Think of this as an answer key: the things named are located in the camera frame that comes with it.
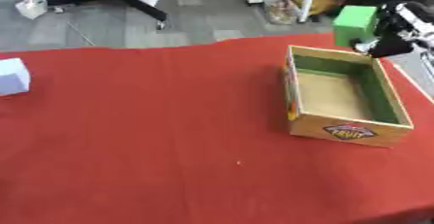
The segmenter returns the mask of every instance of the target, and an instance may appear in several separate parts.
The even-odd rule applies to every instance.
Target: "white foam block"
[[[0,96],[29,91],[30,74],[19,58],[0,60]]]

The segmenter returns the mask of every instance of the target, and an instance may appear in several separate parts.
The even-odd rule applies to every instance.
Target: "gray floor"
[[[0,0],[0,50],[78,48],[162,48],[209,44],[226,39],[331,31],[331,20],[292,26],[269,24],[260,6],[245,0],[161,0],[158,7],[170,14],[167,29],[156,31],[156,21],[122,4],[98,3],[49,13],[36,20],[19,15],[14,4]],[[432,82],[414,56],[396,59],[429,94]]]

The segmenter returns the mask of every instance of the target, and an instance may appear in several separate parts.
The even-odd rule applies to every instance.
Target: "red tablecloth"
[[[416,130],[398,147],[292,137],[287,45],[330,35],[19,56],[0,98],[0,223],[412,223],[434,216],[434,107],[389,63]]]

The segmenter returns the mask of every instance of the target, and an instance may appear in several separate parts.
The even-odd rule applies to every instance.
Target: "green cube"
[[[374,36],[377,7],[346,6],[333,21],[334,43],[350,47],[351,40],[366,41]]]

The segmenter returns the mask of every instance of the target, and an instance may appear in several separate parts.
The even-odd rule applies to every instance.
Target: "wooden crate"
[[[377,59],[290,47],[284,73],[292,135],[390,147],[414,128]]]

